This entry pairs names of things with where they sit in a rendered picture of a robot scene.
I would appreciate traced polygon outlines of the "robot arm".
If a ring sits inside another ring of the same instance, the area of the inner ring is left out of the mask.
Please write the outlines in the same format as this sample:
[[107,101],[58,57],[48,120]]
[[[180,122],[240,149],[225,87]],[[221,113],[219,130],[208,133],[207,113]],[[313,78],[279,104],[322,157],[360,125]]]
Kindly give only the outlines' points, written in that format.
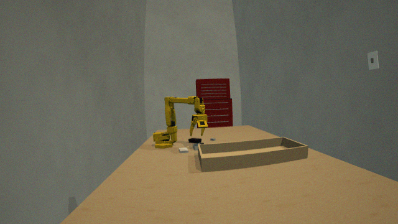
[[[188,98],[172,98],[165,97],[165,119],[167,132],[154,133],[155,148],[170,148],[173,143],[177,141],[177,126],[174,103],[188,103],[189,105],[195,105],[195,112],[197,114],[205,114],[205,105],[203,98],[197,96],[189,96]],[[171,136],[171,140],[170,140]],[[169,141],[170,140],[170,141]],[[170,144],[171,143],[171,144]]]

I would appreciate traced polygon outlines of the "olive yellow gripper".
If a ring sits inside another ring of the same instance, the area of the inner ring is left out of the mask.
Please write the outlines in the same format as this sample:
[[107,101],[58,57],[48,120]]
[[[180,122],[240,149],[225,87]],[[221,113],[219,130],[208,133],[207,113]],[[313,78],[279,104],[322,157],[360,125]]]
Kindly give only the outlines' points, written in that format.
[[208,128],[207,125],[207,114],[193,114],[192,121],[190,126],[190,136],[192,136],[193,129],[195,125],[198,124],[198,128],[201,128],[201,136],[203,136],[205,128]]

